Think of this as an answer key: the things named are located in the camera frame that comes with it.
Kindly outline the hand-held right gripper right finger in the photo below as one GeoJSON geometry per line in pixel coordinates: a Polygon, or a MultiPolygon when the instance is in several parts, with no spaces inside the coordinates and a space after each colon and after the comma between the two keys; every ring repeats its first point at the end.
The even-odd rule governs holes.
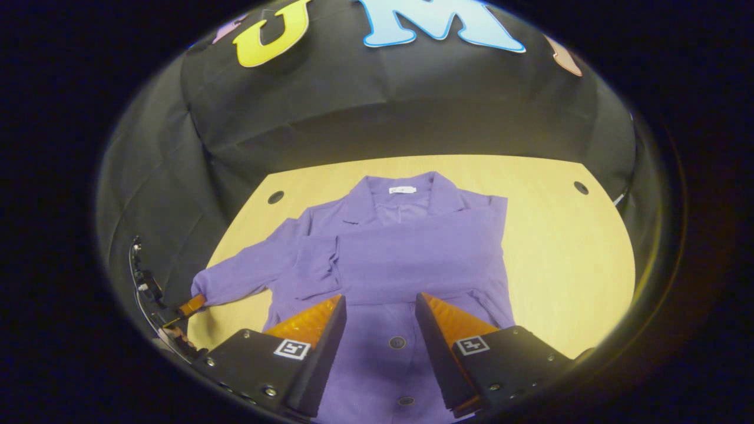
{"type": "Polygon", "coordinates": [[[455,417],[517,413],[576,367],[524,327],[495,327],[429,293],[416,296],[415,317],[455,417]]]}

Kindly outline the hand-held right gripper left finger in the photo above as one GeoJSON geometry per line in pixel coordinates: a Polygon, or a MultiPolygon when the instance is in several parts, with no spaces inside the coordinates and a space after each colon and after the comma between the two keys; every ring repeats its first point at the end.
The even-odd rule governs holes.
{"type": "Polygon", "coordinates": [[[283,417],[318,415],[347,322],[334,295],[264,332],[238,330],[194,360],[197,373],[240,400],[283,417]]]}

